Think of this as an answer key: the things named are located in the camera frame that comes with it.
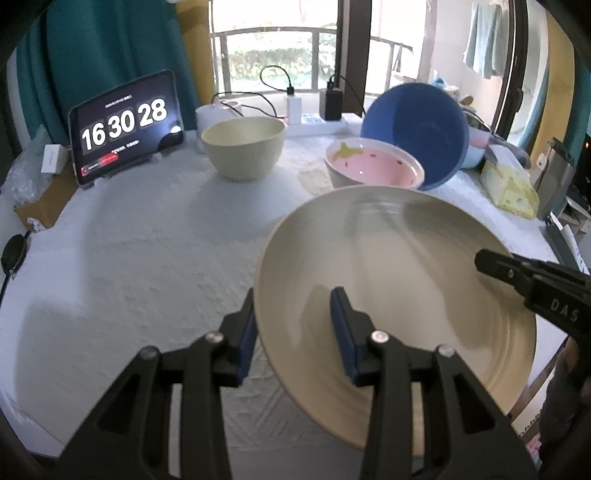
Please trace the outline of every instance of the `digital clock display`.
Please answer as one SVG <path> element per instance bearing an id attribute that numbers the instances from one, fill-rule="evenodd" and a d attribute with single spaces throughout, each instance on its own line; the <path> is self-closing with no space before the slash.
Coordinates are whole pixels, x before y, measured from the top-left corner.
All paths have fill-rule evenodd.
<path id="1" fill-rule="evenodd" d="M 164 70 L 73 108 L 70 140 L 82 186 L 183 141 L 173 73 Z"/>

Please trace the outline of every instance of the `white container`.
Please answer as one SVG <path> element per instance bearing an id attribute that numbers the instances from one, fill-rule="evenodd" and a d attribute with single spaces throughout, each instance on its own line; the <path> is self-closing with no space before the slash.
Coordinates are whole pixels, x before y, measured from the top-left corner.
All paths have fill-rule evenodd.
<path id="1" fill-rule="evenodd" d="M 478 130 L 474 127 L 469 127 L 469 130 L 470 144 L 468 145 L 468 151 L 466 152 L 466 157 L 462 163 L 463 169 L 476 168 L 482 161 L 484 152 L 491 141 L 490 132 Z"/>
<path id="2" fill-rule="evenodd" d="M 225 100 L 231 107 L 242 113 L 242 105 L 236 100 Z M 195 120 L 197 121 L 197 137 L 205 132 L 212 125 L 218 124 L 226 120 L 240 118 L 240 115 L 228 106 L 221 103 L 212 103 L 211 105 L 203 105 L 195 110 Z"/>
<path id="3" fill-rule="evenodd" d="M 253 181 L 269 175 L 279 160 L 284 130 L 276 118 L 246 116 L 213 125 L 201 139 L 219 173 L 234 181 Z"/>

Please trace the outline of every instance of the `white bedsheet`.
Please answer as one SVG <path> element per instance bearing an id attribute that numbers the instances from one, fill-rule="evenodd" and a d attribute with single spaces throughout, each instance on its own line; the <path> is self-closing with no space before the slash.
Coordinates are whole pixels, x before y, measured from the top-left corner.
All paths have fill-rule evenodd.
<path id="1" fill-rule="evenodd" d="M 230 183 L 194 141 L 160 161 L 79 190 L 54 228 L 32 236 L 0 312 L 0 388 L 62 445 L 136 352 L 190 344 L 235 311 L 266 238 L 285 214 L 330 190 L 330 137 L 286 140 L 272 174 Z M 541 222 L 495 208 L 459 173 L 432 194 L 478 218 L 514 252 L 554 260 Z M 564 338 L 538 320 L 531 378 Z M 361 452 L 293 403 L 257 345 L 250 377 L 223 394 L 237 479 L 357 478 Z"/>

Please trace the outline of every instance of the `pink bowl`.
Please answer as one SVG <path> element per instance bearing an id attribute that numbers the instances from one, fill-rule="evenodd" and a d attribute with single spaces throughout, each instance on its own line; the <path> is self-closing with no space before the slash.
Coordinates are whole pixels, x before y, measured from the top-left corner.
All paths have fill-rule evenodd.
<path id="1" fill-rule="evenodd" d="M 334 188 L 351 185 L 417 189 L 425 180 L 421 164 L 393 145 L 369 138 L 345 138 L 330 144 L 324 159 Z"/>

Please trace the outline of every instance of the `ceramic plate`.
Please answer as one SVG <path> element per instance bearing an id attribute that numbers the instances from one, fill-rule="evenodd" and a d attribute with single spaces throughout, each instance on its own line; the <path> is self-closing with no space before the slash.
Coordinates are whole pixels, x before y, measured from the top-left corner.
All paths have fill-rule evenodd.
<path id="1" fill-rule="evenodd" d="M 345 376 L 329 315 L 331 289 L 344 286 L 353 308 L 407 345 L 455 347 L 508 412 L 530 373 L 535 316 L 510 286 L 477 272 L 481 248 L 508 253 L 464 211 L 412 190 L 348 187 L 288 215 L 259 263 L 255 313 L 293 399 L 326 430 L 364 447 L 372 388 Z M 413 404 L 420 455 L 419 390 Z"/>

